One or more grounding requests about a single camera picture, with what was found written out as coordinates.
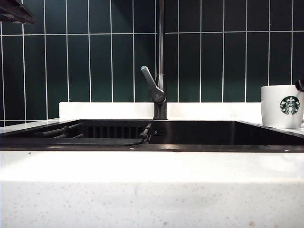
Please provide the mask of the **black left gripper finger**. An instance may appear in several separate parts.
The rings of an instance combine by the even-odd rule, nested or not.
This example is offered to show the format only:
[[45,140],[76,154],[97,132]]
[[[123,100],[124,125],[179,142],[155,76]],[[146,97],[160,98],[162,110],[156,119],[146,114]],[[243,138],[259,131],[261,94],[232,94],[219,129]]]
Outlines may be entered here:
[[17,24],[33,24],[34,18],[27,15],[1,14],[0,20],[9,23]]
[[0,0],[0,16],[7,18],[34,17],[20,0]]

